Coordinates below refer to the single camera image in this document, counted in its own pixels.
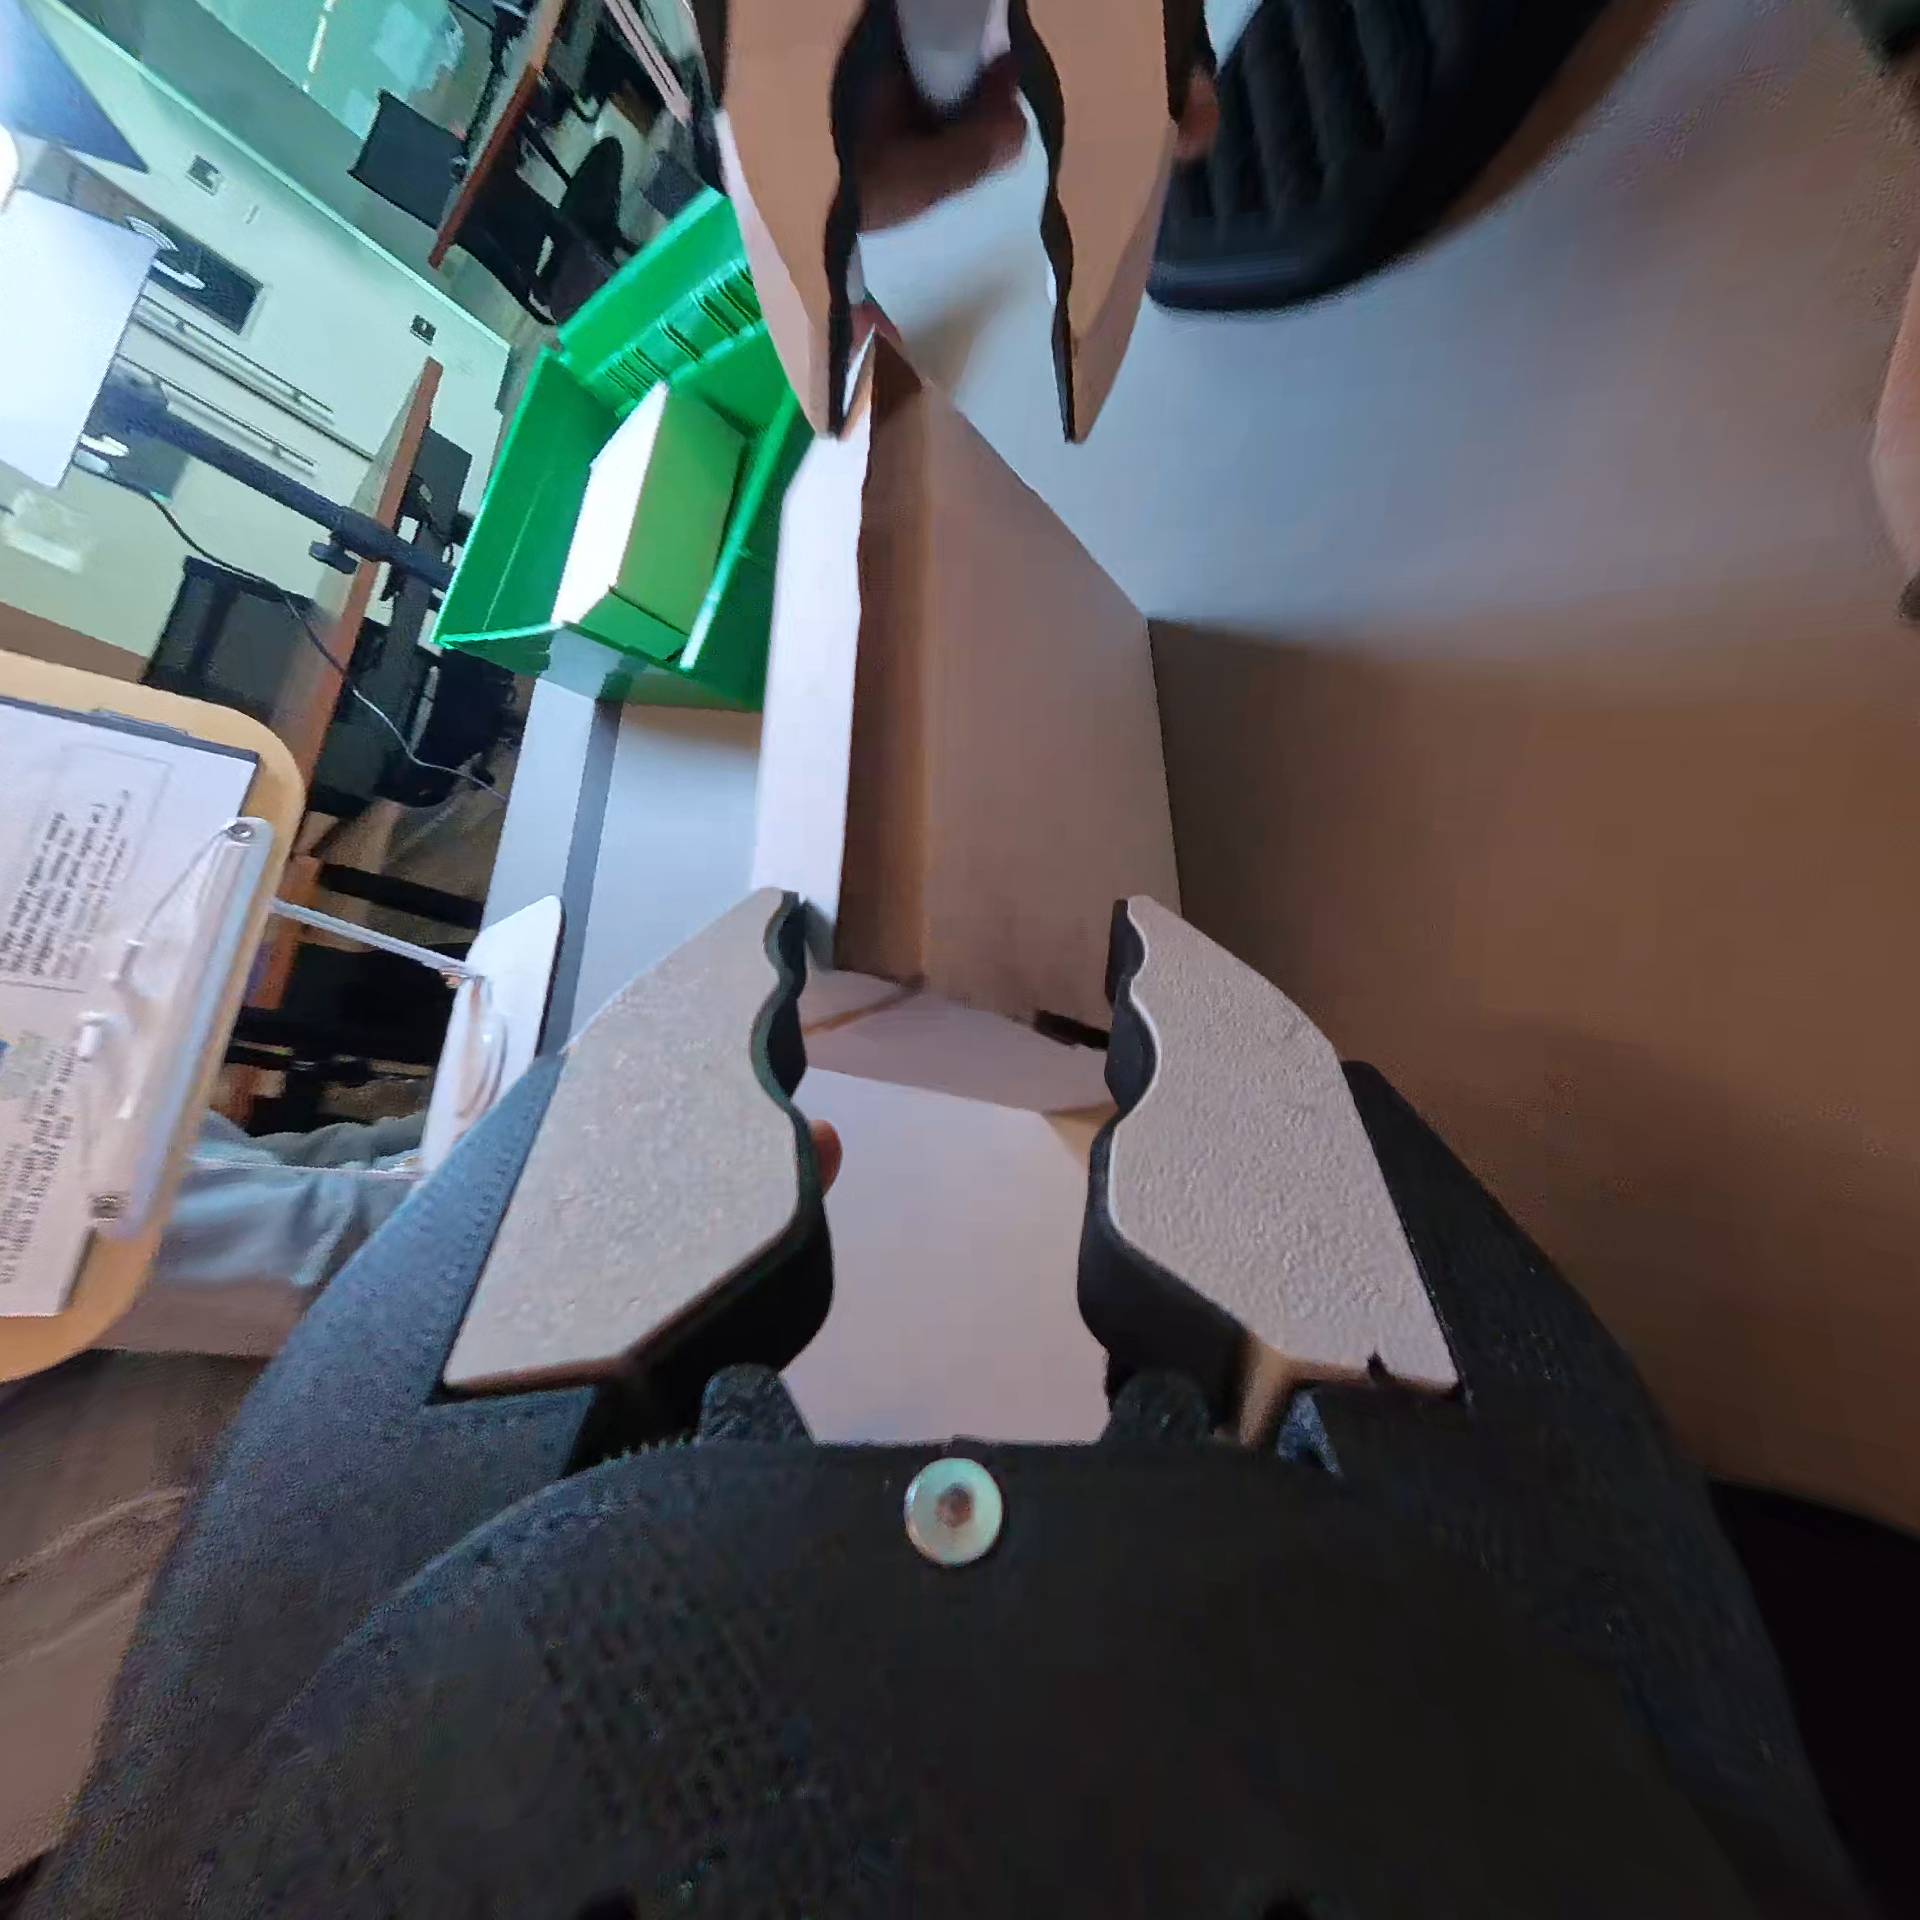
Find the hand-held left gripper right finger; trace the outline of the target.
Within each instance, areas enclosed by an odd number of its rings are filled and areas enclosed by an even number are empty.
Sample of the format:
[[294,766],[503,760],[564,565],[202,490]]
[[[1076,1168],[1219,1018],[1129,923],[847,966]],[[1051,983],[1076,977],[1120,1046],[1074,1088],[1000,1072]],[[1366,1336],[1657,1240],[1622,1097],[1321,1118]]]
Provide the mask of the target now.
[[1321,1384],[1463,1387],[1330,1036],[1155,900],[1113,910],[1102,1076],[1076,1319],[1120,1384],[1193,1384],[1242,1448]]

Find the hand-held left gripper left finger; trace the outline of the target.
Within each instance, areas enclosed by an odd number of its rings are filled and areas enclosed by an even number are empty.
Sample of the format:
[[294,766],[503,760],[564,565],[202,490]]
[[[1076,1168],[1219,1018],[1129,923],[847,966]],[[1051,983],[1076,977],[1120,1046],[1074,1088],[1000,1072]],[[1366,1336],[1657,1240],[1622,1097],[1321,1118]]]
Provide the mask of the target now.
[[696,1398],[818,1342],[836,1240],[792,1103],[804,983],[806,910],[754,888],[591,1018],[455,1336],[455,1398]]

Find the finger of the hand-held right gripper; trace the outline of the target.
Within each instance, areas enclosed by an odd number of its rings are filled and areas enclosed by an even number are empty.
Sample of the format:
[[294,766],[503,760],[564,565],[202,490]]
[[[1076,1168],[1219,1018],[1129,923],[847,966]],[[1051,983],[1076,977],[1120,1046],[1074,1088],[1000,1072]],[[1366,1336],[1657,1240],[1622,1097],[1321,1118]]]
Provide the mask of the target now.
[[1186,0],[1006,0],[1013,77],[1051,153],[1051,347],[1067,439],[1085,446],[1155,256],[1167,171],[1193,111]]
[[862,0],[696,0],[721,187],[787,390],[818,439],[847,439],[872,342],[854,256],[854,101],[892,48]]

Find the cardboard box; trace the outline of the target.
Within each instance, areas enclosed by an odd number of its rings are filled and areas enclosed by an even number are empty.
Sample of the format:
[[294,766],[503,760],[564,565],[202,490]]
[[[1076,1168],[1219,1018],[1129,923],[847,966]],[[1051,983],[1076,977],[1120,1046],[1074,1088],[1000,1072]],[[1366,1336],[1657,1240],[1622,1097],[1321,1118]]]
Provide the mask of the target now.
[[1038,158],[862,247],[1153,608],[1186,910],[1380,1060],[1686,1448],[1915,1520],[1915,61],[1634,7],[1439,247],[1145,307],[1085,446]]

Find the white cube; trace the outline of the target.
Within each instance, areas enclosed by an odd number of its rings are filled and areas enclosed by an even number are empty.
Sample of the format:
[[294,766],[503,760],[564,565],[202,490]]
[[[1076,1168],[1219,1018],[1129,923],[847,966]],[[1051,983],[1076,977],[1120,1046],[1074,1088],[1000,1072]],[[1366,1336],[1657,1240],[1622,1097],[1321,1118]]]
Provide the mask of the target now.
[[721,565],[738,475],[744,425],[657,378],[591,460],[558,624],[651,663],[684,660]]

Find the green plastic bin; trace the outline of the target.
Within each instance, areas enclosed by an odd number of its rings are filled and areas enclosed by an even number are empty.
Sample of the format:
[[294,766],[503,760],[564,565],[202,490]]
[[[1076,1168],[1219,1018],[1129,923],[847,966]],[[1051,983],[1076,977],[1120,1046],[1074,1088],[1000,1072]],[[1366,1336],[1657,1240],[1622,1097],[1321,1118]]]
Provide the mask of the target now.
[[[591,460],[657,378],[744,425],[721,565],[684,660],[666,663],[558,624]],[[558,347],[537,347],[469,556],[446,590],[438,645],[591,696],[759,711],[776,518],[804,449],[806,418],[759,324],[738,214],[721,187],[696,187],[636,260],[615,267],[607,297],[583,303]]]

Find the clear acrylic sign holder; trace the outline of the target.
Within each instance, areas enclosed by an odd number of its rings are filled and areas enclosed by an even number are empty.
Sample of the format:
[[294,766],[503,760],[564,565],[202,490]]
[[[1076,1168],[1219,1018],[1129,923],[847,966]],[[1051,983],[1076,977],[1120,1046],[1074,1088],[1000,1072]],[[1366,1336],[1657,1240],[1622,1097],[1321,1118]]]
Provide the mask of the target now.
[[347,934],[365,949],[412,964],[455,983],[431,1112],[419,1112],[419,1177],[438,1177],[479,1118],[534,1072],[550,1002],[558,1002],[558,949],[564,949],[564,900],[534,900],[526,910],[491,923],[469,964],[313,910],[269,906],[269,923]]

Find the person's grey clothing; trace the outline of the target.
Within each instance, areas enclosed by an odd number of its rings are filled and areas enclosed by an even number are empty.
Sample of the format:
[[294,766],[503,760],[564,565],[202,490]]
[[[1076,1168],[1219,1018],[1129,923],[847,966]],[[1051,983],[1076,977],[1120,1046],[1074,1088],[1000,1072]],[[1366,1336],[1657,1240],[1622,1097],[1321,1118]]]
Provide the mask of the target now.
[[10,1384],[10,1666],[105,1632],[170,1562],[217,1425],[347,1251],[412,1195],[412,1118],[244,1135],[203,1112],[152,1296],[152,1349]]

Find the wooden clipboard with paper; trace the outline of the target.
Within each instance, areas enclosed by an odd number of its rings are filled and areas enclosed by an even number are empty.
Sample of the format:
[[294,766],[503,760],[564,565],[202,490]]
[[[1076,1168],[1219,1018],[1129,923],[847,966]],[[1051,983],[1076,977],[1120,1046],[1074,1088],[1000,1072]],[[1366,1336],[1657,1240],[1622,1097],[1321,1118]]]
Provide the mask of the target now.
[[56,1375],[139,1306],[301,794],[237,703],[10,653],[10,1336]]

